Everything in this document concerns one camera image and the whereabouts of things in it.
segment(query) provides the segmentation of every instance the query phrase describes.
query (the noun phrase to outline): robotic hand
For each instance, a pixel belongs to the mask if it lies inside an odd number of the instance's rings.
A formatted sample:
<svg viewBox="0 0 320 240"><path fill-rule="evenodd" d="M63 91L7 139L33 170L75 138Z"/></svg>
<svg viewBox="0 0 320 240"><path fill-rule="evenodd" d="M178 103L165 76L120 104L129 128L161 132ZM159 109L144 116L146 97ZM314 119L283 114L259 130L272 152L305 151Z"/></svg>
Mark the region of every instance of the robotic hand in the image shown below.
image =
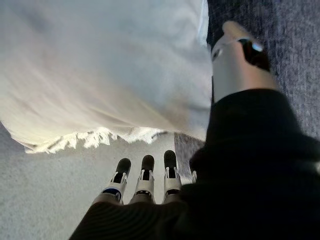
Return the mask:
<svg viewBox="0 0 320 240"><path fill-rule="evenodd" d="M135 193L129 204L138 202L155 203L153 175L155 160L151 155L142 159L141 172L137 180ZM100 193L92 204L98 202L110 202L123 205L123 196L126 190L127 179L131 168L128 158L119 161L115 173L109 185ZM181 188L181 180L177 169L176 154L168 150L164 153L164 196L163 204L179 201L178 193Z"/></svg>

